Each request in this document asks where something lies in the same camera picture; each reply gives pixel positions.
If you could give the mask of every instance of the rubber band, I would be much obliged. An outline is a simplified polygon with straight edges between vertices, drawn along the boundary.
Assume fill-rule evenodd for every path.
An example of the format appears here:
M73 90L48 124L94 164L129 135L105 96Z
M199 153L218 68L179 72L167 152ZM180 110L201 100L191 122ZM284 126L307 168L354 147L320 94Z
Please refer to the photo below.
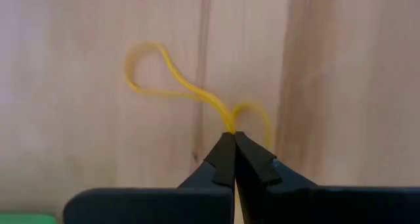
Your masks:
M181 91L172 91L172 90L164 90L164 89L144 89L140 87L134 80L134 69L136 63L150 51L159 51L162 55L169 71L171 71L173 77L185 88L189 89L192 93L184 93ZM256 104L252 103L241 103L235 107L233 112L230 112L226 105L216 96L211 94L210 92L197 87L196 85L190 83L188 80L182 76L179 72L177 67L173 64L169 53L166 51L165 47L161 43L154 43L154 42L145 42L141 43L140 45L134 46L125 57L124 61L125 66L125 79L127 83L130 85L131 89L136 92L145 94L145 95L161 95L166 97L187 97L199 101L204 101L209 103L212 107L214 107L223 119L224 124L226 125L226 129L235 134L236 132L236 118L238 115L246 109L254 110L257 114L259 114L265 124L266 130L266 145L270 148L271 144L271 123L268 119L267 113L265 110L257 106Z

